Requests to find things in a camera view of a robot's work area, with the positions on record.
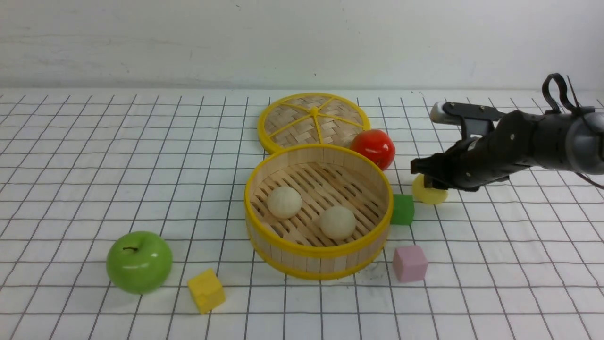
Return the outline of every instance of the robotic arm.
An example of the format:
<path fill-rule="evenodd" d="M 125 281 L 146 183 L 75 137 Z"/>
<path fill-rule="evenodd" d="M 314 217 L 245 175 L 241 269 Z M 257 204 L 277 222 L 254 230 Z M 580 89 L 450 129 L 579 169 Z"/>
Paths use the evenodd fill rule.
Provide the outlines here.
<path fill-rule="evenodd" d="M 560 90 L 563 113 L 550 96 L 549 83 Z M 550 74 L 542 93 L 551 106 L 544 114 L 497 109 L 466 103 L 439 102 L 430 112 L 434 123 L 461 126 L 461 140 L 445 152 L 411 161 L 411 173 L 424 175 L 424 187 L 475 192 L 481 186 L 509 180 L 531 166 L 572 171 L 602 188 L 583 174 L 604 174 L 604 111 L 575 105 L 567 98 L 567 85 Z"/>

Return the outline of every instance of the yellow block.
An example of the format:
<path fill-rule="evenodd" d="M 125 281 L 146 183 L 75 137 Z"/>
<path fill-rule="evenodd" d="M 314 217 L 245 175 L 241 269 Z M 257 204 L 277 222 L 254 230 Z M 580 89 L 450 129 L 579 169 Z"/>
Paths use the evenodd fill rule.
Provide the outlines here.
<path fill-rule="evenodd" d="M 413 191 L 413 196 L 424 204 L 437 205 L 443 203 L 449 196 L 449 191 L 447 190 L 424 187 L 422 174 L 415 177 L 411 190 Z"/>
<path fill-rule="evenodd" d="M 201 314 L 208 313 L 226 300 L 222 284 L 212 269 L 188 280 L 187 286 Z"/>

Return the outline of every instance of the table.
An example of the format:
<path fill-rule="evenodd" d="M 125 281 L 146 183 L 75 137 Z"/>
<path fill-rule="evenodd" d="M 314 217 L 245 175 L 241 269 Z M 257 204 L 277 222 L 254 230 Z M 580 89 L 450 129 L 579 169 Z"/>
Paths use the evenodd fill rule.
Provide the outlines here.
<path fill-rule="evenodd" d="M 436 207 L 416 202 L 411 227 L 393 226 L 383 256 L 347 278 L 308 282 L 264 263 L 243 220 L 245 182 L 266 157 L 255 125 L 299 92 L 0 90 L 0 339 L 604 338 L 603 193 L 569 172 L 534 168 Z M 539 91 L 325 92 L 389 133 L 385 172 L 404 194 L 410 160 L 460 138 L 428 119 L 434 102 L 547 108 Z M 604 93 L 579 99 L 602 109 Z M 175 257 L 142 297 L 104 269 L 134 230 L 161 234 Z M 409 244 L 428 273 L 399 284 L 390 262 Z M 186 281 L 208 268 L 226 302 L 199 315 Z"/>

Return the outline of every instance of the bamboo steamer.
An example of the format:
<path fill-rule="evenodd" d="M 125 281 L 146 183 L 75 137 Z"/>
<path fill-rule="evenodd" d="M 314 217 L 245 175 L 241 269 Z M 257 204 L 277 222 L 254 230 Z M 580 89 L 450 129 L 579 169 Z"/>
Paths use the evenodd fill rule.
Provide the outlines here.
<path fill-rule="evenodd" d="M 264 109 L 257 125 L 260 144 L 269 154 L 302 144 L 346 148 L 369 129 L 369 118 L 357 104 L 329 93 L 282 98 Z"/>
<path fill-rule="evenodd" d="M 283 220 L 266 199 L 279 186 L 296 189 L 301 210 Z M 309 280 L 332 280 L 361 270 L 384 248 L 393 192 L 384 173 L 366 157 L 334 145 L 305 144 L 277 151 L 252 172 L 245 188 L 245 217 L 256 252 L 275 269 Z M 327 238 L 319 216 L 334 205 L 353 211 L 356 230 L 344 241 Z"/>

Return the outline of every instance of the tomato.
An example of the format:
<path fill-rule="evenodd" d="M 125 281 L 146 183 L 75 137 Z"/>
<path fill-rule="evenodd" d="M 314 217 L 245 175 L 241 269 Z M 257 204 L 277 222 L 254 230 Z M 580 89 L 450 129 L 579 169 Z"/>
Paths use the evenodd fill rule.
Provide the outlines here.
<path fill-rule="evenodd" d="M 350 143 L 350 149 L 370 159 L 381 170 L 386 170 L 394 160 L 396 150 L 388 134 L 382 130 L 362 131 Z"/>

